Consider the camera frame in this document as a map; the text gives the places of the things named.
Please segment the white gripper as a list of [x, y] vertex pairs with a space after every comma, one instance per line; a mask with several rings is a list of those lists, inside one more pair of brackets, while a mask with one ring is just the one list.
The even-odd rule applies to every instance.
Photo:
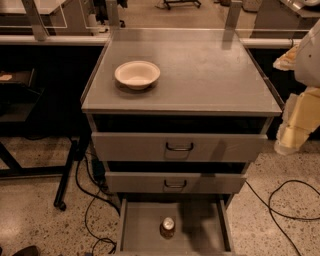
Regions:
[[299, 46], [277, 58], [273, 67], [294, 69], [295, 79], [308, 86], [303, 93], [291, 94], [285, 103], [274, 150], [280, 155], [298, 152], [311, 133], [320, 127], [320, 20], [309, 30]]

